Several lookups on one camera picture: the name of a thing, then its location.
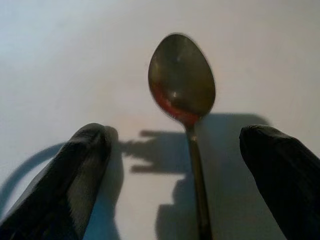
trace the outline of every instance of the spoon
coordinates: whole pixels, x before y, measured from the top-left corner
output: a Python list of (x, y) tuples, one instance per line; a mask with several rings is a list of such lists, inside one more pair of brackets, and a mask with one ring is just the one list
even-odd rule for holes
[(212, 240), (207, 193), (195, 124), (208, 114), (216, 91), (210, 66), (196, 44), (181, 34), (167, 36), (149, 65), (149, 88), (160, 108), (183, 124), (195, 186), (199, 239)]

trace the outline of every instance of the white table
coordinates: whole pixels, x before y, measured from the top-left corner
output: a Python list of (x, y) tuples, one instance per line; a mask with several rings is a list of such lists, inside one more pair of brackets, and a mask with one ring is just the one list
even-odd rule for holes
[(1, 5), (2, 216), (57, 150), (51, 146), (97, 122), (116, 128), (120, 143), (85, 239), (196, 239), (183, 128), (159, 110), (147, 84), (155, 48), (180, 32), (198, 43), (215, 76), (215, 105), (197, 132), (216, 239), (285, 239), (241, 159), (238, 135), (267, 123), (320, 155), (320, 1)]

